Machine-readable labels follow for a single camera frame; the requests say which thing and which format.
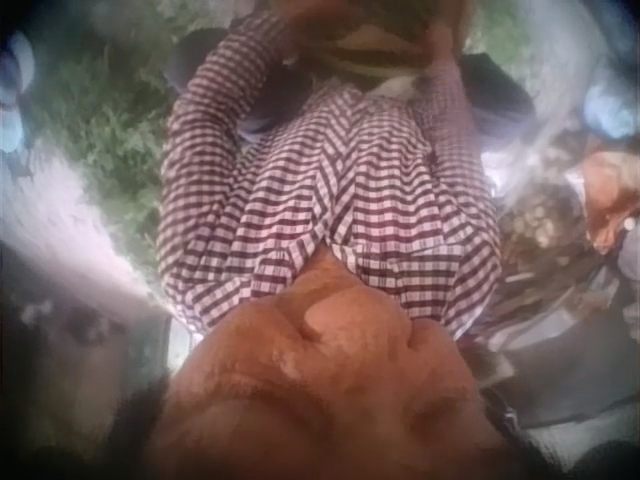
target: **leaves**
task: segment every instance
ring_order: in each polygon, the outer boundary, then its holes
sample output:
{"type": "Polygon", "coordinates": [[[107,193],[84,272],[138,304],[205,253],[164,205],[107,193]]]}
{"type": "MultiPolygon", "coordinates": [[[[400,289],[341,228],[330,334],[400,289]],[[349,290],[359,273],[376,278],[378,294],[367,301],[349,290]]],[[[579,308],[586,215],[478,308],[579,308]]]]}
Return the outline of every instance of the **leaves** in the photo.
{"type": "Polygon", "coordinates": [[[32,88],[31,120],[79,164],[116,244],[155,286],[159,167],[171,103],[162,66],[172,36],[203,18],[190,13],[186,0],[176,0],[172,12],[152,0],[137,8],[134,43],[110,46],[108,63],[104,40],[73,25],[62,35],[51,22],[34,40],[46,61],[32,88]]]}
{"type": "Polygon", "coordinates": [[[418,55],[420,49],[403,38],[389,33],[377,25],[362,25],[357,30],[329,45],[346,50],[376,50],[399,55],[418,55]]]}

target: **shirt sleeve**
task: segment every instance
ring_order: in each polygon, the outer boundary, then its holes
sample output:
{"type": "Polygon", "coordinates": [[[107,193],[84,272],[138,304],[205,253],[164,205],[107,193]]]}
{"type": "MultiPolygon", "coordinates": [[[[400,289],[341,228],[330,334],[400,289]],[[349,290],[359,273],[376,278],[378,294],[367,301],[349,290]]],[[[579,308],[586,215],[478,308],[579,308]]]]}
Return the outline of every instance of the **shirt sleeve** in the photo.
{"type": "Polygon", "coordinates": [[[453,196],[467,220],[498,245],[495,209],[480,159],[479,141],[460,70],[436,62],[417,82],[414,116],[433,148],[431,172],[453,196]]]}
{"type": "Polygon", "coordinates": [[[163,288],[178,308],[200,262],[198,249],[190,247],[230,192],[238,121],[270,68],[283,60],[287,36],[275,15],[249,17],[209,54],[174,106],[161,171],[158,256],[163,288]]]}
{"type": "Polygon", "coordinates": [[[463,245],[443,323],[462,336],[486,308],[501,274],[500,236],[478,147],[478,135],[460,71],[454,62],[434,64],[418,82],[416,122],[433,148],[431,173],[461,218],[476,231],[463,245]]]}

